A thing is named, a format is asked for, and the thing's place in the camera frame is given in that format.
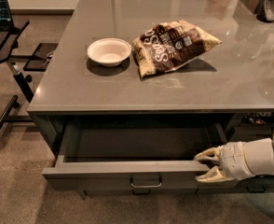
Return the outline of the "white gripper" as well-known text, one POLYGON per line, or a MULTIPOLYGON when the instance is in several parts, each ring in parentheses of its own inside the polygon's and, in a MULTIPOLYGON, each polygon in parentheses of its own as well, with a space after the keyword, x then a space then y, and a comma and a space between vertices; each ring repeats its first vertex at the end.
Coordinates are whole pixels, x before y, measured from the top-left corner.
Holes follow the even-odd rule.
POLYGON ((219 183, 255 177, 247 165, 243 148, 243 142, 229 142, 197 154, 194 157, 196 161, 219 162, 219 166, 213 166, 204 175, 197 175, 196 180, 201 183, 219 183))

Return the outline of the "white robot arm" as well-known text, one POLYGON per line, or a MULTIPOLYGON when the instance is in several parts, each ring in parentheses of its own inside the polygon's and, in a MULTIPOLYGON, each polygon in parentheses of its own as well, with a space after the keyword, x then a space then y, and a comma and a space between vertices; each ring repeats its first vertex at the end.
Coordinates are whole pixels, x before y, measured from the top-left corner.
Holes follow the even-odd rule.
POLYGON ((204 175, 198 175, 200 183, 219 183, 244 180, 257 175, 274 175, 274 134, 251 142, 228 142, 208 148, 194 159, 211 161, 214 166, 204 175))

